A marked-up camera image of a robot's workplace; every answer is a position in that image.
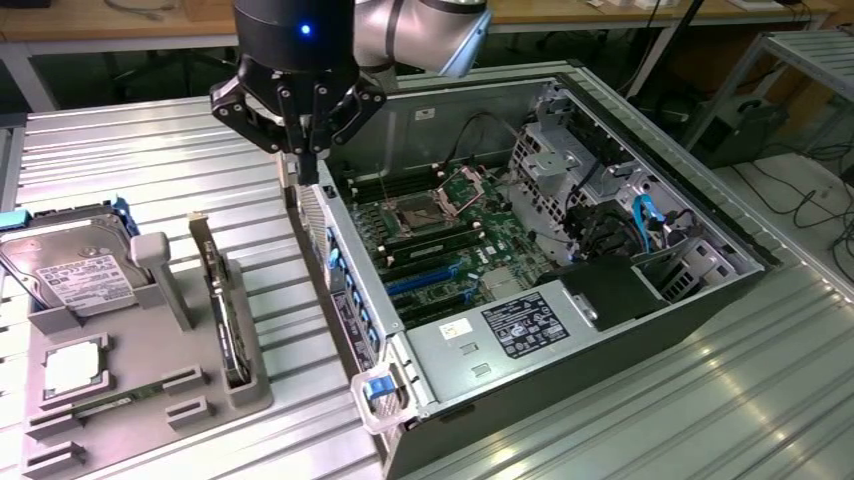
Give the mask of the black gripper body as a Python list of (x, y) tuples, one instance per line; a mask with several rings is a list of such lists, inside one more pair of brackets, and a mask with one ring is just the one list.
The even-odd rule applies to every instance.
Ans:
[(238, 76), (257, 96), (263, 79), (285, 82), (301, 115), (311, 115), (318, 84), (346, 89), (359, 81), (353, 1), (237, 1), (242, 53)]

